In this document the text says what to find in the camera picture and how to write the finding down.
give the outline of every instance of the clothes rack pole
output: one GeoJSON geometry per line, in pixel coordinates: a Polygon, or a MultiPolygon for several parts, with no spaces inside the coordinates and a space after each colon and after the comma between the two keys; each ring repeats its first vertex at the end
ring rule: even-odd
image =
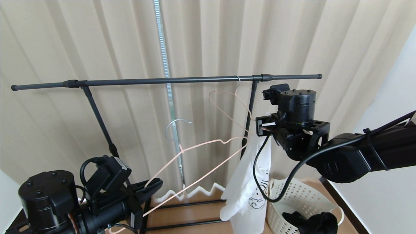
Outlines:
{"type": "MultiPolygon", "coordinates": [[[[107,131],[107,128],[104,124],[104,121],[99,113],[97,105],[93,99],[91,90],[88,88],[89,86],[108,86],[108,85],[151,85],[151,84],[176,84],[176,83],[200,83],[200,82],[236,82],[236,81],[251,81],[251,96],[249,102],[249,110],[253,111],[254,106],[254,98],[255,93],[257,91],[257,84],[259,82],[266,82],[271,80],[299,80],[299,79],[321,79],[322,75],[269,75],[269,74],[262,74],[262,75],[251,75],[251,76],[221,76],[221,77],[181,77],[181,78],[156,78],[156,79],[126,79],[126,80],[67,80],[64,82],[56,82],[56,83],[43,83],[43,84],[32,84],[32,85],[12,85],[11,89],[13,91],[18,90],[33,90],[33,89],[45,89],[45,88],[58,88],[58,87],[65,87],[65,88],[82,88],[85,96],[87,97],[91,108],[95,114],[95,117],[103,131],[103,134],[109,144],[109,150],[114,157],[119,157],[117,153],[117,148],[114,143],[111,141],[110,135],[107,131]]],[[[247,121],[245,125],[245,129],[248,130],[250,128],[250,115],[247,115],[247,121]]],[[[201,204],[208,204],[208,203],[216,203],[216,202],[224,202],[224,200],[214,200],[208,202],[195,202],[195,203],[188,203],[188,204],[178,204],[178,205],[166,205],[161,206],[158,209],[166,209],[172,207],[185,207],[185,206],[192,206],[192,205],[201,205],[201,204]]],[[[144,213],[150,210],[151,205],[151,198],[149,198],[144,206],[144,213]]],[[[222,220],[210,220],[210,221],[203,221],[203,222],[191,222],[191,223],[184,223],[184,224],[176,224],[176,225],[168,225],[168,226],[161,226],[161,227],[147,227],[147,221],[149,216],[145,216],[143,218],[142,228],[140,229],[140,234],[145,234],[146,231],[153,231],[153,230],[160,230],[160,229],[169,229],[169,228],[177,228],[177,227],[188,227],[194,225],[202,225],[202,224],[211,224],[211,223],[218,223],[222,222],[222,220]]]]}

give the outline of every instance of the white plastic basket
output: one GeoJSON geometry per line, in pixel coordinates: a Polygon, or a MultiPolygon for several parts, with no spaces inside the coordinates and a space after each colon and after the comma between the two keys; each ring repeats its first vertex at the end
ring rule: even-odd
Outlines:
{"type": "MultiPolygon", "coordinates": [[[[274,199],[279,196],[286,180],[271,179],[268,187],[269,197],[274,199]]],[[[341,207],[330,202],[316,189],[293,179],[287,188],[282,200],[267,204],[267,222],[274,234],[299,234],[299,230],[287,222],[282,214],[299,212],[306,219],[322,212],[331,212],[335,208],[341,210],[341,219],[338,226],[344,220],[344,211],[341,207]]]]}

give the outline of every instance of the metal hook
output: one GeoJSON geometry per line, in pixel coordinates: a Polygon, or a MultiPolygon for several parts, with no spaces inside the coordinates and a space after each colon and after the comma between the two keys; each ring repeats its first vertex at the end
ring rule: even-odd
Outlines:
{"type": "Polygon", "coordinates": [[[192,123],[192,122],[189,122],[189,121],[187,121],[187,120],[185,120],[185,119],[175,119],[175,120],[172,120],[172,122],[170,122],[170,123],[168,124],[168,126],[165,128],[165,136],[166,136],[166,138],[167,138],[168,140],[170,140],[170,141],[173,141],[173,142],[176,142],[176,143],[180,144],[178,140],[176,140],[176,139],[172,139],[172,138],[168,137],[168,134],[167,134],[167,131],[168,131],[169,126],[170,126],[171,124],[173,124],[174,122],[178,121],[178,120],[185,121],[187,124],[191,124],[191,123],[192,123]]]}
{"type": "Polygon", "coordinates": [[[237,91],[238,86],[240,86],[240,84],[241,84],[241,79],[240,79],[240,77],[239,77],[239,76],[237,76],[237,75],[236,75],[236,77],[238,78],[238,81],[239,81],[239,83],[238,83],[237,87],[235,87],[235,90],[237,91]]]}

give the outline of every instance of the beige curtain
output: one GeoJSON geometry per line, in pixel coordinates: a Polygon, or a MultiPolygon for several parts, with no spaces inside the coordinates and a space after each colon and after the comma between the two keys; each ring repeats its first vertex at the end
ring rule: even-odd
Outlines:
{"type": "MultiPolygon", "coordinates": [[[[161,78],[163,64],[153,1],[2,1],[0,12],[0,168],[18,183],[48,170],[74,173],[87,158],[109,154],[80,89],[12,92],[11,85],[161,78]]],[[[352,131],[371,103],[416,22],[413,0],[258,1],[161,0],[172,77],[317,74],[322,80],[287,81],[318,92],[315,119],[331,122],[331,135],[352,131]]],[[[259,83],[253,116],[275,112],[261,91],[285,81],[259,83]]],[[[209,103],[213,90],[234,92],[237,82],[172,85],[181,144],[243,136],[209,103]]],[[[250,82],[238,94],[248,104],[250,82]]],[[[170,121],[165,85],[92,87],[132,182],[149,179],[175,154],[164,137],[170,121]]],[[[214,94],[240,125],[246,111],[232,96],[214,94]]],[[[253,123],[250,131],[254,133],[253,123]]],[[[241,147],[240,140],[186,152],[186,184],[241,147]]],[[[296,162],[273,144],[272,177],[287,176],[296,162]]],[[[200,184],[225,186],[236,156],[200,184]]],[[[87,172],[91,175],[92,166],[87,172]]],[[[296,177],[317,177],[303,167],[296,177]]],[[[160,176],[182,187],[179,165],[160,176]]]]}
{"type": "MultiPolygon", "coordinates": [[[[317,91],[315,119],[331,122],[331,136],[350,132],[369,106],[401,51],[416,21],[416,1],[228,1],[161,0],[161,12],[172,77],[269,73],[323,74],[322,80],[261,82],[253,116],[276,112],[261,91],[287,82],[291,88],[317,91]]],[[[234,92],[234,83],[172,85],[184,147],[206,140],[242,136],[244,131],[209,103],[213,90],[234,92]]],[[[248,104],[250,83],[238,87],[248,104]]],[[[230,95],[218,94],[219,105],[240,125],[246,111],[230,95]]],[[[253,122],[250,127],[255,132],[253,122]]],[[[213,144],[183,155],[186,184],[191,184],[238,148],[213,144]]],[[[274,178],[289,174],[296,162],[276,145],[274,178]]],[[[200,185],[226,185],[236,156],[200,185]]],[[[304,166],[296,177],[319,177],[304,166]]]]}
{"type": "MultiPolygon", "coordinates": [[[[109,154],[80,89],[24,90],[11,85],[64,80],[162,78],[153,1],[1,2],[1,170],[22,183],[69,170],[79,184],[87,158],[109,154]]],[[[174,155],[166,85],[92,87],[132,182],[149,179],[174,155]]],[[[87,176],[93,172],[93,166],[87,176]]],[[[182,188],[178,163],[160,176],[182,188]]]]}

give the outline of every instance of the white garment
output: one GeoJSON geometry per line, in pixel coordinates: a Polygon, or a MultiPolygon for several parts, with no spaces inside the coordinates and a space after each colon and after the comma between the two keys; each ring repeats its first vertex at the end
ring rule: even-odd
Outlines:
{"type": "MultiPolygon", "coordinates": [[[[267,201],[258,191],[253,177],[254,158],[266,137],[253,136],[225,188],[221,199],[226,206],[220,211],[223,221],[230,220],[236,234],[260,234],[264,229],[267,201]]],[[[262,189],[268,185],[271,163],[270,139],[267,141],[256,163],[256,177],[262,189]]]]}

